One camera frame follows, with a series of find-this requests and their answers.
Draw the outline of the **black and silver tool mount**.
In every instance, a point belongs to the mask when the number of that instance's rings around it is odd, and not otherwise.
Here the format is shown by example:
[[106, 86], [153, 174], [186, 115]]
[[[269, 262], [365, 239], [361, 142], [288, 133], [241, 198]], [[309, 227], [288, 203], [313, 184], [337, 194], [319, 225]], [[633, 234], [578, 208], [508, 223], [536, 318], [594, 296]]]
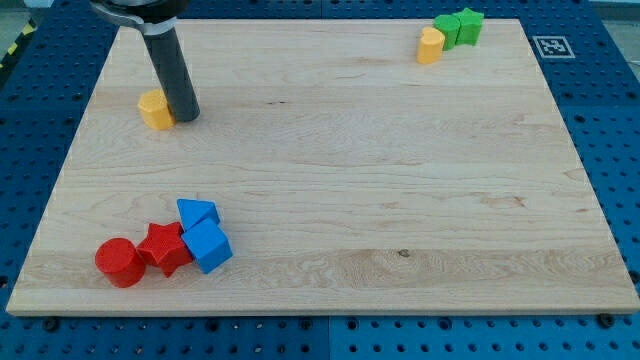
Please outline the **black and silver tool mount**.
[[172, 30], [177, 16], [190, 0], [90, 0], [96, 15], [121, 27], [133, 28], [143, 35], [160, 35]]

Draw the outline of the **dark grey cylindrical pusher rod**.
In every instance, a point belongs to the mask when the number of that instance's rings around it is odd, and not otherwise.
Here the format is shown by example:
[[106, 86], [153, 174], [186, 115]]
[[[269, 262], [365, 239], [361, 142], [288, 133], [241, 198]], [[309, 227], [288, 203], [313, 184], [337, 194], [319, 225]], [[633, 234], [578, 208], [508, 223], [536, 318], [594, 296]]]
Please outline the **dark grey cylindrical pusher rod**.
[[142, 35], [169, 109], [178, 122], [200, 115], [197, 96], [175, 29], [177, 19], [145, 23]]

